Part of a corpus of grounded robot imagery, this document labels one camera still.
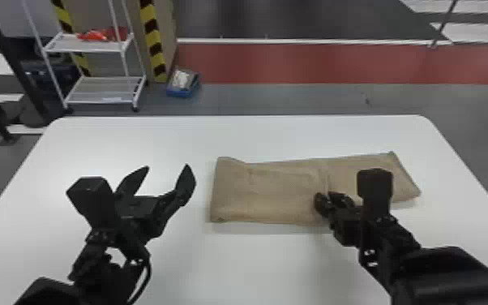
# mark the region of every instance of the gray floor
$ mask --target gray floor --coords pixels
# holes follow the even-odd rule
[[[422,114],[488,190],[486,85],[213,84],[189,100],[168,98],[161,89],[151,86],[143,94],[138,115]],[[128,105],[75,109],[76,115],[135,115]],[[0,147],[0,193],[37,138],[27,135],[16,146]]]

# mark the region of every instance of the burlap cloth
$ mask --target burlap cloth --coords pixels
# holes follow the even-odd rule
[[[420,189],[394,152],[269,163],[245,163],[220,157],[216,164],[210,219],[213,222],[319,225],[322,220],[314,210],[314,194],[338,191],[361,204],[356,174],[369,168],[393,173],[392,202],[420,195]]]

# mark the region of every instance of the cable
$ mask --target cable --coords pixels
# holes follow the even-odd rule
[[[149,280],[152,278],[152,265],[149,262],[149,260],[146,261],[146,264],[144,267],[146,268],[146,277],[142,281],[142,285],[140,285],[140,288],[138,288],[135,295],[133,295],[132,298],[129,299],[129,301],[127,302],[127,305],[132,305],[138,300],[140,295],[142,295],[143,290],[146,289],[146,286],[148,285]]]

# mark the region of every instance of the metal shelf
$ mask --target metal shelf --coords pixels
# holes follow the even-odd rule
[[[145,75],[128,78],[82,76],[68,93],[65,102],[70,104],[133,104],[137,102],[145,80]]]
[[[119,49],[117,41],[82,41],[75,34],[60,32],[44,47],[44,50],[47,53],[119,53],[125,52],[134,38],[134,33],[129,33],[126,40],[121,41],[122,49]]]
[[[21,0],[24,13],[27,17],[28,23],[34,33],[36,43],[41,50],[41,56],[45,60],[49,75],[53,80],[55,90],[59,98],[61,99],[62,106],[66,112],[71,112],[71,108],[68,104],[132,104],[132,110],[138,111],[138,99],[142,92],[143,86],[146,84],[146,70],[143,67],[143,60],[140,54],[140,47],[138,41],[134,36],[134,30],[132,28],[131,18],[129,16],[129,10],[126,7],[127,1],[122,1],[123,12],[125,14],[126,26],[129,29],[129,34],[124,41],[121,40],[121,33],[115,31],[117,41],[82,41],[75,34],[64,33],[62,27],[60,31],[46,46],[42,46],[40,34],[34,24],[32,15],[27,4],[29,0]],[[113,0],[106,0],[108,3],[109,14],[112,19],[113,28],[119,28],[118,18],[113,7]],[[129,73],[129,67],[126,63],[126,51],[129,45],[134,43],[136,56],[140,69],[142,70],[141,76],[131,76]],[[81,77],[75,83],[72,90],[64,96],[61,87],[55,76],[54,70],[51,67],[48,53],[119,53],[124,77],[88,77],[81,70]],[[72,60],[75,65],[78,66],[77,59],[72,56]],[[107,62],[107,65],[112,66],[113,62]]]

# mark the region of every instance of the white tabletop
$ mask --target white tabletop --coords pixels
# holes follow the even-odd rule
[[[189,204],[148,244],[152,280],[138,304],[389,304],[327,233],[208,223],[219,156],[278,161],[395,151],[423,194],[393,214],[425,247],[457,245],[488,265],[488,194],[433,124],[419,116],[64,118],[0,197],[0,304],[40,276],[66,280],[89,227],[65,195],[79,177],[112,187],[151,166],[139,194],[171,190],[189,163]]]

